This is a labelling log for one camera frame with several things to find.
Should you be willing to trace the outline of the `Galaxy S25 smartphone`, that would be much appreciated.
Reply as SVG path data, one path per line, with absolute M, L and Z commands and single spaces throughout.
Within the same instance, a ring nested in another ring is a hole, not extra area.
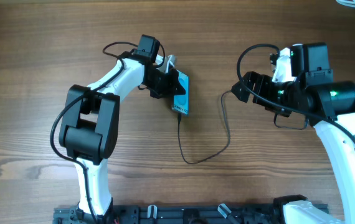
M 172 109 L 183 115 L 189 114 L 189 77 L 183 72 L 178 72 L 178 93 L 173 97 Z

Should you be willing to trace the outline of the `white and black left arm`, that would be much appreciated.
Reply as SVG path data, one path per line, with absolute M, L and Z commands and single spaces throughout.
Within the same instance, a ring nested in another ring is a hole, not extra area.
M 142 35 L 133 49 L 115 57 L 116 65 L 99 81 L 68 90 L 65 107 L 50 131 L 50 145 L 55 147 L 59 128 L 59 144 L 67 153 L 54 152 L 77 170 L 80 201 L 74 215 L 80 222 L 113 220 L 107 163 L 118 139 L 120 105 L 130 92 L 139 88 L 156 99 L 171 97 L 172 109 L 188 114 L 189 77 L 175 68 L 174 55 L 158 54 L 163 50 L 159 40 Z

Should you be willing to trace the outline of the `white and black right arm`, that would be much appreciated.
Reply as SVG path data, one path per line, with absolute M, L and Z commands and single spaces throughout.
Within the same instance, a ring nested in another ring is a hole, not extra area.
M 273 48 L 272 76 L 240 73 L 232 93 L 275 116 L 302 114 L 315 129 L 333 168 L 344 222 L 355 223 L 355 83 L 335 82 L 324 43 Z

